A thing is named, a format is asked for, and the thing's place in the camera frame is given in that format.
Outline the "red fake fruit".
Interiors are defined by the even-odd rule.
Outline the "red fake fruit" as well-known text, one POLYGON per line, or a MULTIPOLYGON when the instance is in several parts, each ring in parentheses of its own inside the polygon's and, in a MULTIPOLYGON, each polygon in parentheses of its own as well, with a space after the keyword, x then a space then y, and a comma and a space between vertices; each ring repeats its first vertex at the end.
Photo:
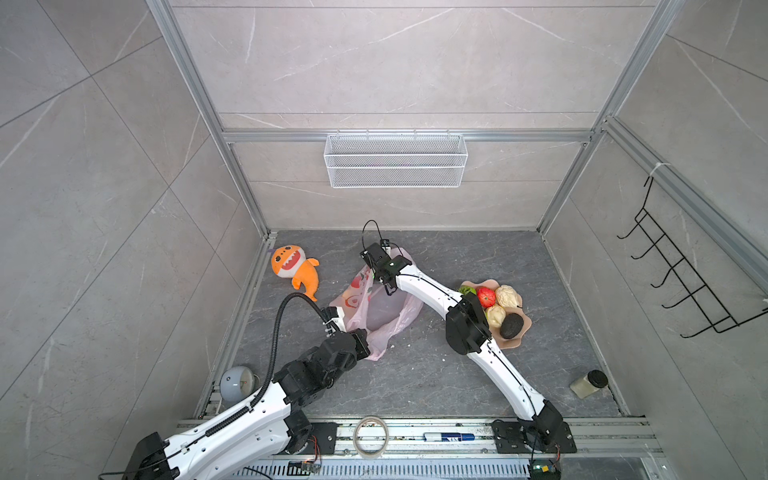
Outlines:
POLYGON ((496 304, 495 291, 488 287, 477 287, 476 296, 484 309, 489 309, 496 304))

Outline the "small jar with black lid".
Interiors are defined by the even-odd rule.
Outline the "small jar with black lid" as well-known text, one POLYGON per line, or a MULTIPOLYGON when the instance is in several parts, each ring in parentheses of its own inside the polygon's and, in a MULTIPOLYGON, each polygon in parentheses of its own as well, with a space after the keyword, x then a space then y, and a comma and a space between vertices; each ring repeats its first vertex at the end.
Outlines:
POLYGON ((608 386, 607 375, 601 370, 591 370, 570 384, 571 391, 580 399, 585 399, 608 386))

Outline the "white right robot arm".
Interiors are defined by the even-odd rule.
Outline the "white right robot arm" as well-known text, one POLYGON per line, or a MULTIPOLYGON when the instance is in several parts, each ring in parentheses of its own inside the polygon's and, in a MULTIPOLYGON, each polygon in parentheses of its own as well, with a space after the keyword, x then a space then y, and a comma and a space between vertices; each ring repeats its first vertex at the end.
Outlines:
POLYGON ((449 289, 423 273, 405 256, 394 255, 377 243, 363 248, 360 256, 388 294, 404 291, 444 317, 448 345, 478 365, 501 391, 531 449, 575 451, 570 427, 560 412, 502 353, 475 294, 461 294, 449 289))

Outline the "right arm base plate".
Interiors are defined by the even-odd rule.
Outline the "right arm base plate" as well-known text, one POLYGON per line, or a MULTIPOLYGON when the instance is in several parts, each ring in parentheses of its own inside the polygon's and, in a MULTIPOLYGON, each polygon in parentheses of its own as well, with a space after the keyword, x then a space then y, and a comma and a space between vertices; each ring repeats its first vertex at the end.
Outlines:
POLYGON ((570 426, 562 422, 548 435, 517 421, 494 420, 492 437, 499 454, 576 453, 578 451, 570 426))

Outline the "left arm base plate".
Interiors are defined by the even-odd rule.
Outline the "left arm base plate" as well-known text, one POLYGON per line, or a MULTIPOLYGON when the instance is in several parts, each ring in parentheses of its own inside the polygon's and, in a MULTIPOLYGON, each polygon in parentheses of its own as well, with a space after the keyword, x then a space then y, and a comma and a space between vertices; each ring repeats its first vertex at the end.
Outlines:
POLYGON ((292 455, 320 456, 333 455, 336 449, 339 424, 336 422, 313 422, 312 431, 306 438, 292 439, 284 453, 292 455))

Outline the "pink scalloped plastic bowl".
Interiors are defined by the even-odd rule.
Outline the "pink scalloped plastic bowl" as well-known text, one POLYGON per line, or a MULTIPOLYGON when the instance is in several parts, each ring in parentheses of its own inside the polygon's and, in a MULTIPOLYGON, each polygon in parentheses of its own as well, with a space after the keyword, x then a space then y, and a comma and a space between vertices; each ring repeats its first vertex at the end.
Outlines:
MULTIPOLYGON (((486 280, 486 281, 481 282, 481 283, 473 283, 473 282, 470 282, 470 281, 464 281, 461 284, 461 286, 462 285, 469 285, 469 286, 474 287, 475 289, 477 287, 488 287, 488 288, 491 288, 491 289, 493 289, 495 291, 502 284, 499 284, 496 280, 489 279, 489 280, 486 280)), ((513 338, 511 340, 505 340, 504 338, 502 338, 500 336, 500 334, 499 334, 499 329, 495 329, 495 328, 490 328, 489 327, 493 338, 496 340, 496 342, 498 343, 499 347, 502 350, 504 350, 504 349, 512 349, 512 348, 519 347, 521 345, 521 343, 522 343, 523 336, 532 327, 532 320, 523 311, 523 299, 522 299, 522 307, 521 308, 505 308, 505 309, 507 311, 507 314, 508 313, 518 313, 519 315, 521 315, 524 318, 524 320, 525 320, 525 326, 523 327, 522 331, 515 338, 513 338)))

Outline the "blue marker pen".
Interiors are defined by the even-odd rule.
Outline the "blue marker pen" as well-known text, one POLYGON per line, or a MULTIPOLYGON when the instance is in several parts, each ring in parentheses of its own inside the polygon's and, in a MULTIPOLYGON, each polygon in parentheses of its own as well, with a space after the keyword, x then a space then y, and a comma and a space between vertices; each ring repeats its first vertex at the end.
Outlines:
POLYGON ((425 432, 423 434, 425 442, 469 442, 476 439, 472 433, 460 432, 425 432))

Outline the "grey round speaker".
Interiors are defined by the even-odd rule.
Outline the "grey round speaker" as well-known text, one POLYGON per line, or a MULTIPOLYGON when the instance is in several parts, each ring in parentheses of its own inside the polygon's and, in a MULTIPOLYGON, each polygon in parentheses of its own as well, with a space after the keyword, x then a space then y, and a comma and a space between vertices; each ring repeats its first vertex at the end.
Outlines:
POLYGON ((260 385, 259 377, 245 365, 226 370, 219 382, 219 392, 226 403, 238 403, 252 395, 260 385))

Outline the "orange shark plush toy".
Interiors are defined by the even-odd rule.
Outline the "orange shark plush toy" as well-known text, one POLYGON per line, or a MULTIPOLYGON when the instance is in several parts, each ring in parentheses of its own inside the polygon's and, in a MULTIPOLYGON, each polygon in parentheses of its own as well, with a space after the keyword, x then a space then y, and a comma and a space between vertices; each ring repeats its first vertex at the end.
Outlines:
POLYGON ((270 265, 275 275, 289 279, 296 291, 302 291, 312 301, 317 301, 315 297, 319 287, 317 267, 320 262, 308 257, 303 248, 298 245, 276 248, 271 255, 270 265))

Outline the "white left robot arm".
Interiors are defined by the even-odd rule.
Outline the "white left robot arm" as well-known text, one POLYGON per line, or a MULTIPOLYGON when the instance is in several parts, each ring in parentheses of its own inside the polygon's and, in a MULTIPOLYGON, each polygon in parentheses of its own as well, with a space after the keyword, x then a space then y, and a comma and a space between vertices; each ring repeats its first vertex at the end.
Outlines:
POLYGON ((365 330, 337 331, 284 365, 262 390, 185 432, 168 438, 157 432, 146 436, 124 470, 98 477, 222 479, 251 461, 295 453, 312 436, 303 408, 369 354, 365 330))

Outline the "pink plastic bag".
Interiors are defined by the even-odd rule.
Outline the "pink plastic bag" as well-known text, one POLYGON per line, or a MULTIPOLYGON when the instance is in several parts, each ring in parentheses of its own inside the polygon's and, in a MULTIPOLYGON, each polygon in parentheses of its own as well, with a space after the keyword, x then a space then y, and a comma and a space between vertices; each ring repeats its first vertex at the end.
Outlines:
POLYGON ((388 295, 371 268, 364 266, 330 306, 343 310, 347 331, 367 332, 367 360, 375 362, 386 353, 390 340, 416 320, 424 303, 402 290, 388 295))

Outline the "roll of clear tape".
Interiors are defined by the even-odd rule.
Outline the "roll of clear tape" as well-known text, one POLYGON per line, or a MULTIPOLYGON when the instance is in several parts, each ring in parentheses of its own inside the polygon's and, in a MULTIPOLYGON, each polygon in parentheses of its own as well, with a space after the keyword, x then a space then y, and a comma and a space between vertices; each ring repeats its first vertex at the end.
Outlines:
POLYGON ((366 416, 356 424, 352 444, 360 458, 365 460, 381 458, 389 443, 389 426, 382 418, 366 416))

